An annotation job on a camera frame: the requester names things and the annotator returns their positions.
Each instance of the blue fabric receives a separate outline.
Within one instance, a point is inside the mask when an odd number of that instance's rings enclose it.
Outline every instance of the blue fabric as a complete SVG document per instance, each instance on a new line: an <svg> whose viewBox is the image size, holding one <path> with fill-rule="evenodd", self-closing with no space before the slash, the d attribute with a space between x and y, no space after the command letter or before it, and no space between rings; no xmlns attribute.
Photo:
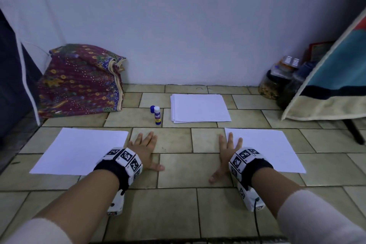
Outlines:
<svg viewBox="0 0 366 244"><path fill-rule="evenodd" d="M338 45L307 86L341 89L366 86L366 30L353 30Z"/></svg>

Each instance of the glue stick label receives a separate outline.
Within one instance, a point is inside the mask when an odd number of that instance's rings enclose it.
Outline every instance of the glue stick label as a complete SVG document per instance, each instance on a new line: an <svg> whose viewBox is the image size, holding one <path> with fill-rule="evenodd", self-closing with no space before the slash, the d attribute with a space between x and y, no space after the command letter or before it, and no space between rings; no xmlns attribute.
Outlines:
<svg viewBox="0 0 366 244"><path fill-rule="evenodd" d="M155 113L155 124L156 125L161 124L160 112Z"/></svg>

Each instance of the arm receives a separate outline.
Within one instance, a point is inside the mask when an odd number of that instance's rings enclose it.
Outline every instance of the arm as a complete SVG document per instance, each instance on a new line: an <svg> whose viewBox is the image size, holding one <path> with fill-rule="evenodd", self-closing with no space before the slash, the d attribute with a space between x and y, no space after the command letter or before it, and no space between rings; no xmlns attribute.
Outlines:
<svg viewBox="0 0 366 244"><path fill-rule="evenodd" d="M144 140L140 133L134 144L129 142L128 148L139 156L144 168L163 171L162 165L151 160L156 141L157 136L153 136L153 132L150 132ZM107 209L119 186L120 181L114 173L107 170L91 172L41 210L33 220L28 221L28 224L25 223L5 244L21 242L43 244L51 241L88 243L100 221L107 214Z"/></svg>
<svg viewBox="0 0 366 244"><path fill-rule="evenodd" d="M226 142L220 136L219 169L210 177L214 183L225 173L229 172L231 157L242 146L242 139L234 148L233 135L229 134ZM277 222L282 232L293 244L332 243L332 244L361 244L366 243L366 232L340 214L331 205L295 182L284 177L272 168L254 168L248 173L249 182L261 197Z"/></svg>

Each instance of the finger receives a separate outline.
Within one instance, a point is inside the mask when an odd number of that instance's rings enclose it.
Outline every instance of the finger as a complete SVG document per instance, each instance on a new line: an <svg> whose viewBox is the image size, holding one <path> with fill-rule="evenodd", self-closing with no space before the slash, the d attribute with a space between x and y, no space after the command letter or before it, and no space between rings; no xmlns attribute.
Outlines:
<svg viewBox="0 0 366 244"><path fill-rule="evenodd" d="M139 145L141 144L141 140L142 140L142 133L139 133L136 140L135 140L135 144L134 145Z"/></svg>
<svg viewBox="0 0 366 244"><path fill-rule="evenodd" d="M212 176L209 178L209 182L210 183L215 183L215 182L217 182L224 174L225 174L226 172L225 172L225 170L224 170L224 168L222 167L222 166L220 166L220 168L218 168L217 170L216 170L216 172L214 172L213 174L212 174Z"/></svg>
<svg viewBox="0 0 366 244"><path fill-rule="evenodd" d="M142 141L141 144L143 144L144 146L147 146L150 143L151 138L153 137L154 132L150 131L150 133L146 136L146 138Z"/></svg>
<svg viewBox="0 0 366 244"><path fill-rule="evenodd" d="M236 144L235 150L240 149L242 145L243 145L243 138L240 137L238 143Z"/></svg>
<svg viewBox="0 0 366 244"><path fill-rule="evenodd" d="M151 140L150 143L148 144L148 148L149 150L151 150L151 152L153 152L153 150L155 149L155 145L156 145L156 141L158 140L158 136L154 135Z"/></svg>
<svg viewBox="0 0 366 244"><path fill-rule="evenodd" d="M158 163L151 162L151 165L150 165L149 169L160 172L160 171L164 171L165 167L163 165L158 164Z"/></svg>
<svg viewBox="0 0 366 244"><path fill-rule="evenodd" d="M232 132L229 133L229 140L228 140L228 148L234 148L234 142L233 142L233 136L232 136Z"/></svg>
<svg viewBox="0 0 366 244"><path fill-rule="evenodd" d="M220 150L223 151L227 149L228 143L226 141L226 137L222 134L218 137L218 144L220 145Z"/></svg>

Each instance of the hand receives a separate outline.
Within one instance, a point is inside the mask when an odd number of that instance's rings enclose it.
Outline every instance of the hand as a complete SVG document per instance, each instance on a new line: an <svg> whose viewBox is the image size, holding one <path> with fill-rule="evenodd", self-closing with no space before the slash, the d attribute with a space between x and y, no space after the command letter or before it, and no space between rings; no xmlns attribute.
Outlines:
<svg viewBox="0 0 366 244"><path fill-rule="evenodd" d="M157 140L158 136L154 135L154 132L152 131L150 131L149 135L147 135L144 140L142 140L142 133L139 133L135 143L133 144L132 141L130 141L127 145L127 148L134 151L138 155L144 169L151 169L159 172L164 171L165 167L153 162L151 155L155 149Z"/></svg>
<svg viewBox="0 0 366 244"><path fill-rule="evenodd" d="M233 136L232 133L229 133L229 141L226 142L225 136L221 135L219 136L218 142L220 144L220 160L221 165L216 170L216 172L213 173L213 175L208 180L210 183L217 182L218 179L220 179L223 175L229 172L229 161L232 158L232 156L235 154L235 152L240 149L243 145L243 138L239 138L238 144L234 148L233 143Z"/></svg>

